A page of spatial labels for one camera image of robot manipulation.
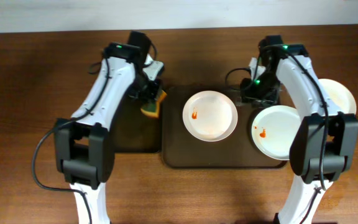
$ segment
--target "plate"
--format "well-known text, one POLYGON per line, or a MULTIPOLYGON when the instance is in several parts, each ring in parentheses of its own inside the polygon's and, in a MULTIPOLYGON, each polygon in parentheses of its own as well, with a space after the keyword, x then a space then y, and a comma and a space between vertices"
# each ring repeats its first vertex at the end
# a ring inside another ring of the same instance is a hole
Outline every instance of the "plate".
POLYGON ((343 113, 356 114, 356 100, 352 93, 342 84, 337 81, 322 78, 319 79, 320 84, 328 93, 333 102, 342 109, 343 113))
POLYGON ((186 102, 183 123, 194 137, 203 141, 220 141, 236 128, 237 110, 234 103, 216 91, 201 91, 186 102))
POLYGON ((255 145, 266 156, 278 160, 290 159, 290 148, 301 124, 296 109, 271 106, 262 110, 251 126, 255 145))

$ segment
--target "sponge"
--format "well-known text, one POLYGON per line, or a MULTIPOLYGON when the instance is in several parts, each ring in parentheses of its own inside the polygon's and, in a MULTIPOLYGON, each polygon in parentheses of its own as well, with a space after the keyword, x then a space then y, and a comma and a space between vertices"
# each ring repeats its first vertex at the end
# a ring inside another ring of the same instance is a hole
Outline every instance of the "sponge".
POLYGON ((158 118, 160 116, 160 104, 167 94, 161 90, 157 100, 153 103, 146 103, 140 108, 140 111, 149 118, 158 118))

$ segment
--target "white wall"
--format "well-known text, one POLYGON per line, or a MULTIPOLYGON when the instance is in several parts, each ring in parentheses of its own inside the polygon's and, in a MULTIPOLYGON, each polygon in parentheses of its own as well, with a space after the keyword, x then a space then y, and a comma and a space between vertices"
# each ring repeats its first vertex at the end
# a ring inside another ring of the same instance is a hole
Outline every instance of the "white wall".
POLYGON ((0 32, 358 24, 358 0, 0 0, 0 32))

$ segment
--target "round plate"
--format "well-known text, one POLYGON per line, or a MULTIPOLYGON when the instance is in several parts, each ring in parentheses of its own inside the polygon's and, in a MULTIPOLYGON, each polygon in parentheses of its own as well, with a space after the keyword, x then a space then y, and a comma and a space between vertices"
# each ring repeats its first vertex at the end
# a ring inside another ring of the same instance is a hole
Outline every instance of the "round plate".
POLYGON ((296 109, 271 106, 262 110, 251 126, 255 145, 266 156, 278 160, 290 159, 290 148, 301 124, 296 109))
POLYGON ((183 122, 194 137, 203 141, 219 141, 236 128, 237 110, 234 103, 216 91, 199 92, 186 102, 183 122))
POLYGON ((356 113, 356 100, 344 85, 325 78, 319 79, 319 82, 333 102, 342 109, 343 113, 356 113))

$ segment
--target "wooden table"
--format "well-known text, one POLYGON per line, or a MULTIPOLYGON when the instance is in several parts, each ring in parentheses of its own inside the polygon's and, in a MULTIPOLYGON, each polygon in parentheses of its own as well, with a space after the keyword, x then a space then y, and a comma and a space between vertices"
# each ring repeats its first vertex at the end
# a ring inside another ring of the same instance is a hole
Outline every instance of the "wooden table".
MULTIPOLYGON (((166 84, 222 84, 227 71, 247 66, 258 42, 281 34, 304 43, 320 78, 337 80, 358 105, 358 25, 145 31, 158 47, 166 84)), ((57 117, 70 117, 95 77, 88 65, 129 31, 0 34, 0 223, 77 223, 73 194, 36 186, 34 147, 57 117)), ((243 73, 235 73, 238 82, 243 73)), ((67 187, 53 143, 41 149, 42 182, 67 187)), ((293 172, 175 170, 160 154, 118 154, 107 186, 114 223, 251 223, 271 221, 284 205, 293 172)), ((324 196, 314 222, 358 223, 358 143, 353 165, 324 196)))

